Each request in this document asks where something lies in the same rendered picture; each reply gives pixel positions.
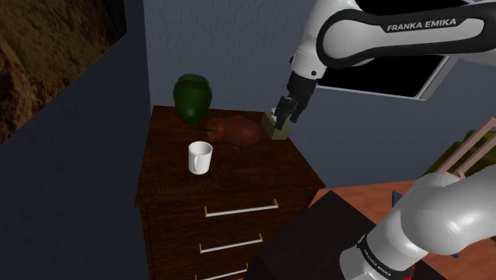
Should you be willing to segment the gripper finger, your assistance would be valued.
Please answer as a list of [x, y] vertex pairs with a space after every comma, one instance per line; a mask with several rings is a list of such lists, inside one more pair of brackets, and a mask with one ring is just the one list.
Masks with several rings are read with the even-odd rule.
[[277, 104], [276, 110], [273, 115], [276, 117], [275, 128], [281, 130], [284, 126], [285, 120], [292, 114], [293, 99], [288, 96], [282, 96]]
[[299, 101], [295, 106], [294, 108], [291, 110], [291, 114], [290, 114], [290, 117], [289, 117], [289, 120], [292, 122], [292, 123], [296, 123], [298, 118], [300, 117], [300, 114], [306, 110], [307, 108], [307, 105], [308, 105], [308, 101], [307, 100], [301, 100]]

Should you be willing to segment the olive green box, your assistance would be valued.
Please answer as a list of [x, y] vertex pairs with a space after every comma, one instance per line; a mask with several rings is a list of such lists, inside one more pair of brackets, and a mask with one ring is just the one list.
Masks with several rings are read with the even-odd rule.
[[283, 127], [278, 130], [276, 127], [276, 121], [273, 116], [272, 111], [266, 111], [262, 116], [262, 126], [269, 135], [269, 137], [273, 140], [285, 140], [289, 136], [289, 132], [291, 130], [291, 126], [285, 122]]

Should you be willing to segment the brown clay vase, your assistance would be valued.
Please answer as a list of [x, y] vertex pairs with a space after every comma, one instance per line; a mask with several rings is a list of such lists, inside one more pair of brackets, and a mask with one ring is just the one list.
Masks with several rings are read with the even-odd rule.
[[260, 137], [260, 126], [242, 116], [213, 118], [207, 121], [207, 136], [211, 142], [225, 142], [233, 147], [255, 145]]

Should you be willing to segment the dark wooden chest of drawers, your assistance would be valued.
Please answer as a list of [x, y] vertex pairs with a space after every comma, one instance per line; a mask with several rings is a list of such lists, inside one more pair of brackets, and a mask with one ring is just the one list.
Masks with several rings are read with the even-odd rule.
[[214, 143], [208, 172], [191, 173], [188, 147], [207, 141], [207, 127], [174, 107], [153, 109], [135, 199], [150, 280], [242, 278], [324, 186], [290, 140], [267, 133], [250, 147]]

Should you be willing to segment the dark green vase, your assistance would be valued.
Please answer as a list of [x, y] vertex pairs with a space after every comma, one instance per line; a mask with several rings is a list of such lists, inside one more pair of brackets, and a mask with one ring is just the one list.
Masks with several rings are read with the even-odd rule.
[[175, 83], [173, 98], [179, 116], [186, 123], [199, 123], [211, 106], [211, 87], [203, 76], [184, 74]]

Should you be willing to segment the white mug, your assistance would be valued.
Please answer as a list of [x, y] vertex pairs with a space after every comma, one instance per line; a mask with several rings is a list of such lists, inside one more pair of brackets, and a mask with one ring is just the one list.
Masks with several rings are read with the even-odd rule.
[[188, 146], [188, 168], [195, 175], [209, 171], [213, 147], [208, 142], [192, 142]]

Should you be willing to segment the pink wooden frame chair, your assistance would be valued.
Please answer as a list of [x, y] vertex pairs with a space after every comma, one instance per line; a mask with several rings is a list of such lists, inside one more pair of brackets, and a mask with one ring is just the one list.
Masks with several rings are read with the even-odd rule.
[[462, 142], [451, 145], [425, 173], [451, 173], [465, 178], [466, 172], [491, 150], [496, 149], [496, 118], [488, 118], [477, 130], [470, 130]]

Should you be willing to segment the brown wall picture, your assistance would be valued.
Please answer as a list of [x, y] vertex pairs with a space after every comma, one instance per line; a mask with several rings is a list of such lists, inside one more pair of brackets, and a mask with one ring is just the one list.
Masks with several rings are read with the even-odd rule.
[[124, 0], [0, 0], [0, 145], [126, 31]]

